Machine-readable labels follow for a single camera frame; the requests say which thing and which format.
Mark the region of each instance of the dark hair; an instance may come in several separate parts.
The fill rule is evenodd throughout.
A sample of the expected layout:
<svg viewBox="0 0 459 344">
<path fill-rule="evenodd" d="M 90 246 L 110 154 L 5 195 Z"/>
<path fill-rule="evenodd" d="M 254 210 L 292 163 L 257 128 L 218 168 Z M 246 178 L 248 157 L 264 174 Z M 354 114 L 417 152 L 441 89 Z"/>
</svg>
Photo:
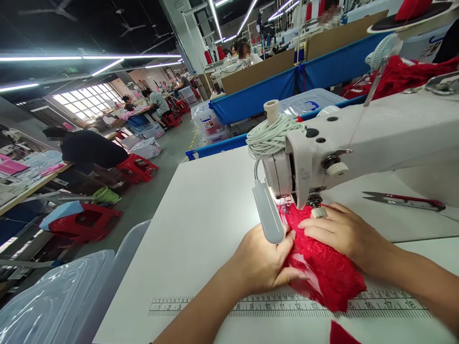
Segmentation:
<svg viewBox="0 0 459 344">
<path fill-rule="evenodd" d="M 145 98 L 148 98 L 151 93 L 152 93 L 151 89 L 147 88 L 146 90 L 142 91 L 142 96 L 144 96 Z"/>
<path fill-rule="evenodd" d="M 43 134 L 48 138 L 61 138 L 65 137 L 68 133 L 68 130 L 59 127 L 50 127 L 43 130 Z"/>
</svg>

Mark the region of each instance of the measuring tape scale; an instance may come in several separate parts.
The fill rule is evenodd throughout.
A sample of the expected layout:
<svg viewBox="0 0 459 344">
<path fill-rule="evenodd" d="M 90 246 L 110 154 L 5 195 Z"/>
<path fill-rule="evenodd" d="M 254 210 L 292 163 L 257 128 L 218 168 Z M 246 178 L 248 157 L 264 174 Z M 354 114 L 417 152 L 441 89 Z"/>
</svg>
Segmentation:
<svg viewBox="0 0 459 344">
<path fill-rule="evenodd" d="M 148 316 L 177 316 L 193 296 L 154 297 Z M 297 293 L 268 293 L 242 299 L 230 317 L 274 318 L 434 318 L 429 310 L 403 290 L 372 289 L 349 300 L 348 311 L 330 312 Z"/>
</svg>

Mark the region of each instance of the green basket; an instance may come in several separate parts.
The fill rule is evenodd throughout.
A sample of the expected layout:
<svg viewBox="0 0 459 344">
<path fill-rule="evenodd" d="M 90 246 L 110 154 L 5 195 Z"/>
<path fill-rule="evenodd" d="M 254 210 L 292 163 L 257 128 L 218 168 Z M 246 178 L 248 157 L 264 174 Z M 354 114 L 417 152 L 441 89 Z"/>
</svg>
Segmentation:
<svg viewBox="0 0 459 344">
<path fill-rule="evenodd" d="M 92 199 L 100 203 L 115 204 L 120 200 L 120 196 L 118 196 L 117 193 L 113 192 L 108 187 L 104 186 L 92 195 Z"/>
</svg>

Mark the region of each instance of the handwheel knob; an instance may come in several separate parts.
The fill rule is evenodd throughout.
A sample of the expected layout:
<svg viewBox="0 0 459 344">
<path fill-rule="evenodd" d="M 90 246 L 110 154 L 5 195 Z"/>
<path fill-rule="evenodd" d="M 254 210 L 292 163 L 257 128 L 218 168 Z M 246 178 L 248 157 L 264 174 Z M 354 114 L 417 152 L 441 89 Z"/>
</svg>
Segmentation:
<svg viewBox="0 0 459 344">
<path fill-rule="evenodd" d="M 312 216 L 314 218 L 324 218 L 327 217 L 327 210 L 325 207 L 314 208 L 312 211 Z"/>
<path fill-rule="evenodd" d="M 337 162 L 327 168 L 327 174 L 330 176 L 341 177 L 349 171 L 349 168 L 343 162 Z"/>
</svg>

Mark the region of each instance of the floor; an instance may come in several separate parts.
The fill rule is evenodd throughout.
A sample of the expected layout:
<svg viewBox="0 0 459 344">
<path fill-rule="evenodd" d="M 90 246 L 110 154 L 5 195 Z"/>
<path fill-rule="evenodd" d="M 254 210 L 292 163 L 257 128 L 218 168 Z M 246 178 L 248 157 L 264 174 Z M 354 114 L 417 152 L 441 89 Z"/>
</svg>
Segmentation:
<svg viewBox="0 0 459 344">
<path fill-rule="evenodd" d="M 102 241 L 84 245 L 75 258 L 103 249 L 116 251 L 132 227 L 153 217 L 175 170 L 186 160 L 185 152 L 196 149 L 201 141 L 191 115 L 182 116 L 182 121 L 178 128 L 169 129 L 157 140 L 163 151 L 151 159 L 151 162 L 160 168 L 153 172 L 153 180 L 130 187 L 115 206 L 115 209 L 122 210 L 124 214 L 111 233 Z"/>
</svg>

